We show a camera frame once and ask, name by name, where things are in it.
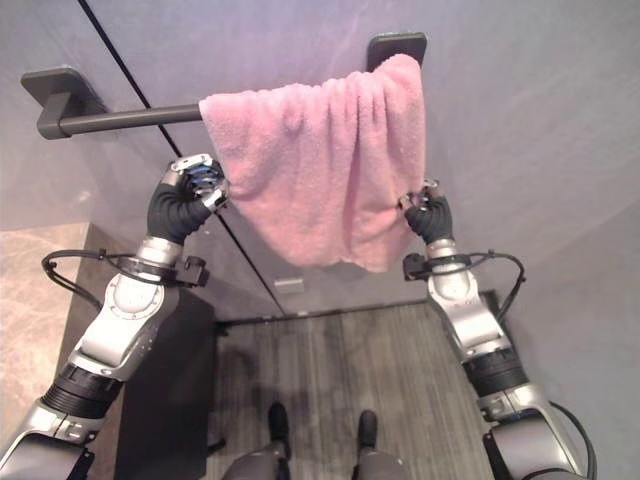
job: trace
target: pink towel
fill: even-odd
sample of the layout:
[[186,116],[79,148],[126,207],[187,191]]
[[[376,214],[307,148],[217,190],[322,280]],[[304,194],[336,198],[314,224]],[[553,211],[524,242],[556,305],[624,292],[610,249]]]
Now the pink towel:
[[425,173],[413,58],[320,86],[212,95],[200,112],[231,200],[288,262],[381,272],[404,253],[411,233],[396,205]]

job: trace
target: wall mount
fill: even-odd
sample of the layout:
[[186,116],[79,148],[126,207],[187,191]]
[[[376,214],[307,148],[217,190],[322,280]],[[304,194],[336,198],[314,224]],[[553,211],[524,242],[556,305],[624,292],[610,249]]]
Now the wall mount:
[[[426,48],[424,33],[377,35],[367,48],[367,71],[375,70],[397,53],[410,55],[422,65]],[[110,113],[82,75],[69,67],[25,73],[20,83],[42,106],[36,126],[48,140],[78,133],[202,120],[197,103]]]
[[416,59],[422,66],[424,52],[427,50],[427,36],[415,33],[381,33],[369,42],[367,48],[367,72],[373,72],[387,58],[404,53]]

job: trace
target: gray carpet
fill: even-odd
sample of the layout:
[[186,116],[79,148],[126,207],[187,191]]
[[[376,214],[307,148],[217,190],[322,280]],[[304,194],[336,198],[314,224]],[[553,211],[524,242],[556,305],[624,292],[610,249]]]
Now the gray carpet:
[[378,448],[412,478],[491,479],[486,425],[425,305],[238,326],[219,341],[212,425],[227,447],[205,478],[268,440],[266,412],[281,401],[292,428],[294,479],[348,479],[358,415],[378,413]]

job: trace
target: black cable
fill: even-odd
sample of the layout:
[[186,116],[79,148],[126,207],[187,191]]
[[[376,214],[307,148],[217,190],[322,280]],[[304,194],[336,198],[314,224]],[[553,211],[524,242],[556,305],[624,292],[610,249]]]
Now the black cable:
[[564,415],[571,421],[571,423],[573,423],[573,425],[576,427],[576,430],[578,430],[578,432],[582,436],[584,444],[587,448],[587,480],[596,480],[598,478],[598,459],[596,458],[596,451],[593,448],[593,444],[591,443],[591,439],[589,438],[587,431],[582,426],[582,423],[580,423],[580,420],[578,420],[578,417],[576,417],[568,408],[563,407],[562,405],[555,402],[549,402],[549,404],[553,408],[556,408],[564,413]]
[[469,253],[469,254],[467,254],[467,256],[468,257],[480,257],[480,260],[478,260],[476,262],[471,262],[469,265],[465,265],[464,267],[456,268],[455,270],[443,270],[441,272],[434,272],[432,270],[432,271],[429,272],[429,276],[441,277],[441,276],[444,276],[444,275],[451,275],[452,273],[466,272],[467,270],[472,270],[472,269],[476,268],[478,265],[483,264],[484,262],[489,260],[489,258],[491,258],[488,253]]
[[80,258],[90,258],[92,260],[106,260],[110,265],[113,265],[113,262],[112,262],[113,258],[119,258],[119,257],[125,257],[125,256],[126,257],[130,257],[130,256],[132,256],[132,254],[130,254],[130,253],[126,253],[126,254],[118,253],[118,254],[107,255],[106,250],[104,250],[104,249],[100,249],[100,250],[97,250],[97,251],[92,251],[92,250],[57,250],[57,251],[51,252],[50,254],[45,256],[40,263],[42,265],[42,269],[44,270],[44,273],[47,275],[47,277],[49,277],[49,279],[52,282],[56,283],[57,285],[60,285],[62,288],[65,288],[65,289],[69,290],[72,293],[77,294],[78,296],[80,296],[81,298],[83,298],[84,300],[89,302],[98,312],[100,312],[100,310],[102,310],[102,302],[100,302],[100,300],[98,300],[86,288],[81,287],[80,285],[78,285],[77,283],[75,283],[72,280],[68,279],[64,275],[60,275],[58,272],[56,272],[55,269],[58,266],[58,264],[56,262],[54,262],[53,260],[56,259],[56,258],[80,257]]
[[504,302],[502,303],[502,306],[500,307],[500,310],[498,310],[498,313],[496,314],[496,320],[498,321],[498,323],[503,324],[504,321],[505,321],[505,315],[507,314],[507,311],[509,311],[509,308],[511,308],[511,305],[513,304],[513,301],[516,299],[516,296],[518,295],[518,292],[520,291],[520,287],[522,286],[522,284],[526,280],[526,278],[524,276],[525,270],[524,270],[524,265],[522,264],[520,259],[518,257],[514,256],[514,255],[510,255],[508,253],[495,253],[495,252],[493,252],[492,257],[493,258],[504,258],[505,260],[509,260],[509,261],[515,263],[516,266],[518,267],[518,276],[516,278],[516,281],[513,284],[513,287],[511,288],[511,291],[507,295],[507,298],[504,299]]

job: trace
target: shoe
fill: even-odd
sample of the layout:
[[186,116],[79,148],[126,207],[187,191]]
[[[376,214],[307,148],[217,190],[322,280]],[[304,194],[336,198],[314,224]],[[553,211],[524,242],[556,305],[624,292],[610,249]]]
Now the shoe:
[[371,410],[364,410],[358,421],[358,451],[376,448],[378,438],[378,417]]
[[282,442],[287,460],[291,459],[291,445],[289,444],[289,418],[287,410],[280,402],[274,402],[269,407],[269,437],[271,441]]

